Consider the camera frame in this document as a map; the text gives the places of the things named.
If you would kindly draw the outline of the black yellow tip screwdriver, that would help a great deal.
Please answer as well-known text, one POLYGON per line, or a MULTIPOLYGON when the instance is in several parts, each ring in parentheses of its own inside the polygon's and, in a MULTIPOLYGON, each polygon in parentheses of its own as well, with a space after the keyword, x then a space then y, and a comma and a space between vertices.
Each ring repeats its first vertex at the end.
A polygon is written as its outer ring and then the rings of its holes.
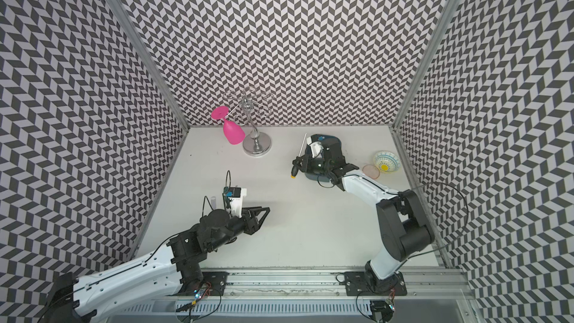
POLYGON ((297 154, 297 157, 296 157, 296 158, 293 160, 293 162, 292 162, 292 169, 291 169, 291 178, 292 178, 292 179, 296 178, 296 176, 297 176, 297 174, 298 174, 298 172, 299 172, 299 170, 300 170, 300 169, 298 168, 298 166, 299 166, 298 161, 299 161, 299 158, 303 155, 303 149, 304 149, 305 146, 306 146, 306 136, 307 136, 307 134, 305 133, 305 134, 303 135, 303 140, 302 140, 301 145, 300 145, 300 151, 299 151, 299 153, 297 154))

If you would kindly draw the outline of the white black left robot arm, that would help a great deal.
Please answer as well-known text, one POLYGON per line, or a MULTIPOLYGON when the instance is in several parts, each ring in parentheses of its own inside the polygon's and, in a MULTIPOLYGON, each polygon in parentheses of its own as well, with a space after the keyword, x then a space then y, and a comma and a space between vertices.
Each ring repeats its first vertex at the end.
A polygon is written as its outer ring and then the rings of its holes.
POLYGON ((60 275, 40 322, 101 322, 141 302, 193 293, 203 284, 200 263, 242 234, 253 235, 270 213, 248 207, 239 216, 215 209, 188 230, 168 237, 142 257, 104 272, 60 275))

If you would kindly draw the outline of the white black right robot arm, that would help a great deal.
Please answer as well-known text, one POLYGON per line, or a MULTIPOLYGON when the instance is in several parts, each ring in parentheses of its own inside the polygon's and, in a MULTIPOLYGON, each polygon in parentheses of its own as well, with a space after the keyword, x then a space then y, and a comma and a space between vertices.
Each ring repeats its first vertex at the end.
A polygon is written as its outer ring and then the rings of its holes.
POLYGON ((346 162, 342 142, 331 135, 304 137, 300 155, 292 161, 291 176, 300 172, 319 184, 330 182, 374 210, 383 247, 366 263, 366 289, 376 295, 397 290, 403 281, 400 267, 435 240, 419 196, 412 190, 396 191, 381 185, 346 162))

